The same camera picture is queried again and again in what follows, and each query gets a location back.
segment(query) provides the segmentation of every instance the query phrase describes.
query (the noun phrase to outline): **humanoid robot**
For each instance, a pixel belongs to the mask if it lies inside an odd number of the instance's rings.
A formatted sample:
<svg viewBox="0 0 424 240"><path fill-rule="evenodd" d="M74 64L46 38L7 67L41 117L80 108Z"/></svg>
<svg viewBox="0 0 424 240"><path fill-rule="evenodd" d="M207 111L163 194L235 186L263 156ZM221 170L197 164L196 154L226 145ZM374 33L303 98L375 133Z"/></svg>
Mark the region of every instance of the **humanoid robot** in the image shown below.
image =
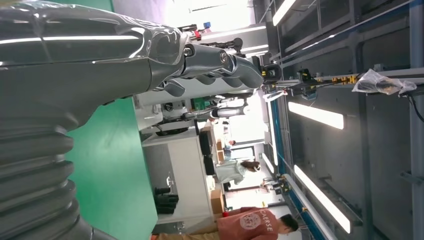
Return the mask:
<svg viewBox="0 0 424 240"><path fill-rule="evenodd" d="M114 239L80 216L64 159L74 145L66 133L99 106L146 91L180 96L175 78L263 83L250 61L186 44L176 28L78 5L10 2L0 6L2 240Z"/></svg>

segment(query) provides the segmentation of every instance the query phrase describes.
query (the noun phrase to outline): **woman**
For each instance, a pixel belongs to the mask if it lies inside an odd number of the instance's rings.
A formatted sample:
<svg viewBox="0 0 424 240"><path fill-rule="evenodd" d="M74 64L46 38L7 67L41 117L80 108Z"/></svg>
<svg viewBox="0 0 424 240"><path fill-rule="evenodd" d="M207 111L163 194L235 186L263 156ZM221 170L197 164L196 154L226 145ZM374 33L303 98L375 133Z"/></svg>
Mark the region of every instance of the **woman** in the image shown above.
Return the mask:
<svg viewBox="0 0 424 240"><path fill-rule="evenodd" d="M261 166L257 161L229 160L216 166L216 176L221 184L234 180L234 184L238 185L248 172L256 173L260 170Z"/></svg>

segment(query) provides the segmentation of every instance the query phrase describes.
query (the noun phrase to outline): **cable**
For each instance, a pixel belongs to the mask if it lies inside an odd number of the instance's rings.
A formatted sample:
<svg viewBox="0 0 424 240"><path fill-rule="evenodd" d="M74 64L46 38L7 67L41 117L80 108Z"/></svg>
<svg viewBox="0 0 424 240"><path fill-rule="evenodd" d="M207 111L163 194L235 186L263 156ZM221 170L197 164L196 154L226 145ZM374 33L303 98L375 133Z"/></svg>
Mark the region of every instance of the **cable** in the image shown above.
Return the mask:
<svg viewBox="0 0 424 240"><path fill-rule="evenodd" d="M415 110L416 115L421 120L421 122L424 123L424 117L420 114L420 111L418 111L417 102L415 101L415 98L411 94L408 94L407 96L408 96L409 102L412 104L413 109Z"/></svg>

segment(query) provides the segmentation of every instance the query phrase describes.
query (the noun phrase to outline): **white cabinet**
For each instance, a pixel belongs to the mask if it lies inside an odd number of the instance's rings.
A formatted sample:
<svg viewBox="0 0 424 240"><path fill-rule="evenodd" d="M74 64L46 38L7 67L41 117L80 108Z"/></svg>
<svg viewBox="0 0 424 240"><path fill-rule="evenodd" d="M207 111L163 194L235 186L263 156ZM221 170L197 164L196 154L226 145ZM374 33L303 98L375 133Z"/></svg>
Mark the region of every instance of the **white cabinet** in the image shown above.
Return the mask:
<svg viewBox="0 0 424 240"><path fill-rule="evenodd" d="M162 145L169 152L172 175L179 201L174 214L159 214L157 224L185 222L194 219L207 219L213 216L210 189L213 187L210 176L205 173L203 155L195 129L171 136L152 136L143 142L143 147ZM149 159L149 164L165 159Z"/></svg>

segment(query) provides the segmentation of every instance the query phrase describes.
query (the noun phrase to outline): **man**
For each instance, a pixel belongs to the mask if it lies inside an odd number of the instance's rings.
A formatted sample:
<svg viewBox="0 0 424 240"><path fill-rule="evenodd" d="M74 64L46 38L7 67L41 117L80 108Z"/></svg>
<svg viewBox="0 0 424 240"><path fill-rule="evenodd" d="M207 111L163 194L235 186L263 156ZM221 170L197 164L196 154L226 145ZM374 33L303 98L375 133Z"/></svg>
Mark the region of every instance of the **man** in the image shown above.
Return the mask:
<svg viewBox="0 0 424 240"><path fill-rule="evenodd" d="M299 226L292 215L276 218L267 208L242 207L225 212L216 223L191 234L159 234L152 240L277 240Z"/></svg>

